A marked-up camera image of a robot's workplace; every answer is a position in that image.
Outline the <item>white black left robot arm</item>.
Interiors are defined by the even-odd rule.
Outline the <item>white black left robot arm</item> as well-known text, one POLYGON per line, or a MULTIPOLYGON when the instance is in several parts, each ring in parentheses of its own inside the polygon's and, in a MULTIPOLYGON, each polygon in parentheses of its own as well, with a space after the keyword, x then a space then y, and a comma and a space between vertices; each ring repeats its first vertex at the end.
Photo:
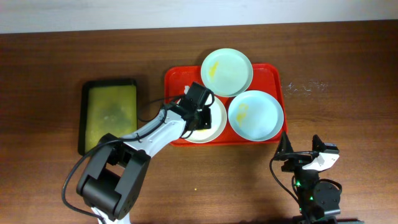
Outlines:
POLYGON ((89 160, 76 192, 99 223, 129 223, 129 212, 141 191, 150 160, 166 145, 209 129, 216 113, 214 96, 188 95, 163 105, 146 125, 121 138, 105 134, 85 154, 89 160))

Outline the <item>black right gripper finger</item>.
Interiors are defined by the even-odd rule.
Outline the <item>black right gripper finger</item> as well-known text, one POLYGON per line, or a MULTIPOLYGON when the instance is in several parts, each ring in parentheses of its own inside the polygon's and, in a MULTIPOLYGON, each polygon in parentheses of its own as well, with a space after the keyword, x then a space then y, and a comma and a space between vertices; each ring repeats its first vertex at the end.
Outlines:
POLYGON ((313 152, 323 152, 326 149, 325 143, 320 139, 320 137, 315 134, 312 138, 312 151, 313 152))
POLYGON ((280 137, 280 142, 279 145, 277 146, 277 152, 278 153, 291 153, 293 152, 292 145, 289 141, 289 138, 287 136, 287 133, 285 131, 282 132, 281 137, 280 137))

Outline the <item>light green plate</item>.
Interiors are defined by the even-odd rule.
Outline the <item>light green plate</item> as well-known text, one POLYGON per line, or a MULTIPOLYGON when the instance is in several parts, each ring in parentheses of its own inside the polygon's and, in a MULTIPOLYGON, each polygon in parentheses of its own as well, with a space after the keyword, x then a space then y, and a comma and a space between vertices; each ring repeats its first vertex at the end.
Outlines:
POLYGON ((214 94, 233 97, 248 89, 254 77, 254 69, 242 52, 223 48, 206 56, 200 76, 203 84, 214 94))

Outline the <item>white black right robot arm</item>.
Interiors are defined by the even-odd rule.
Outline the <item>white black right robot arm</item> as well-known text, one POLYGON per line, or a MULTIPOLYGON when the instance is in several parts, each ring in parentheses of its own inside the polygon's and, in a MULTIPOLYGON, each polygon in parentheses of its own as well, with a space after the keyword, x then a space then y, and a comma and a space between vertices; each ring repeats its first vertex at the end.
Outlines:
POLYGON ((323 142, 318 135, 312 138, 310 151, 295 152, 286 132, 280 137, 274 157, 269 163, 282 161, 282 172, 292 173, 292 190, 285 187, 270 172, 275 181, 295 200, 300 215, 293 217, 295 223, 337 223, 341 213, 339 206, 342 185, 334 180, 320 178, 320 173, 330 169, 340 157, 340 150, 332 143, 323 142))

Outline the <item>white plate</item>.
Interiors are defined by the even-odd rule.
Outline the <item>white plate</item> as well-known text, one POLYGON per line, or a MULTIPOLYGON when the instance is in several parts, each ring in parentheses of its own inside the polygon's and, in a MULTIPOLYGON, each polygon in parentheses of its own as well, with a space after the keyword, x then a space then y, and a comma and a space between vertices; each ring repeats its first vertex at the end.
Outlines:
POLYGON ((204 144, 215 140, 224 130, 227 122, 227 112, 224 104, 215 97, 215 102, 210 106, 211 128, 195 130, 187 139, 178 139, 172 142, 173 145, 184 143, 204 144))

